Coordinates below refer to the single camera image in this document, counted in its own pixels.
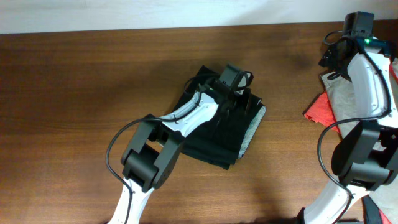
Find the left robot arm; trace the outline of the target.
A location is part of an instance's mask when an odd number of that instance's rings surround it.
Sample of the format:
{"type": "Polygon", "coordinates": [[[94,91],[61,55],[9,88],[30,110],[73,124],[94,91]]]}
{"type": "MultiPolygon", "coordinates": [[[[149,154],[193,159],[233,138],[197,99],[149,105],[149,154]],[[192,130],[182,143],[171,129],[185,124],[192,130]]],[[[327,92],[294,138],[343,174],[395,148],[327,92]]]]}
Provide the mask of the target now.
{"type": "Polygon", "coordinates": [[[198,85],[168,115],[146,117],[110,172],[123,189],[111,223],[139,223],[151,193],[169,178],[180,154],[228,169],[246,152],[265,108],[246,86],[198,85]]]}

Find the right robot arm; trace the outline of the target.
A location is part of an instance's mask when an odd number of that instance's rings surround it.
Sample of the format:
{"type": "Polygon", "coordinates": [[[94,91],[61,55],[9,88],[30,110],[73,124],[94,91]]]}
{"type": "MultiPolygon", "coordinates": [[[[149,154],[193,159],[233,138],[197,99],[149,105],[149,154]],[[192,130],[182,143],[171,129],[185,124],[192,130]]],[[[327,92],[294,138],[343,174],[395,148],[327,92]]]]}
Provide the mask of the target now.
{"type": "Polygon", "coordinates": [[[329,181],[304,207],[299,223],[338,223],[363,197],[397,177],[397,107],[389,67],[392,49],[385,40],[342,36],[328,48],[332,59],[350,56],[346,73],[353,84],[356,114],[327,126],[317,142],[317,157],[329,181]],[[331,170],[322,159],[325,134],[341,124],[353,129],[335,147],[331,170]]]}

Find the black shorts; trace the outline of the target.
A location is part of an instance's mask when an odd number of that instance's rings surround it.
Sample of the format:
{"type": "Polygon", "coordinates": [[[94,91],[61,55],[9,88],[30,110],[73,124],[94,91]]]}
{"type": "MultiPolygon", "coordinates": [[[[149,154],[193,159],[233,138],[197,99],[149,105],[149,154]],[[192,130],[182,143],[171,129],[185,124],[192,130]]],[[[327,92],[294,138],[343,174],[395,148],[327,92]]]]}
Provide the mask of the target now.
{"type": "Polygon", "coordinates": [[[262,99],[246,89],[227,117],[216,115],[197,127],[182,153],[227,170],[243,157],[265,113],[262,99]]]}

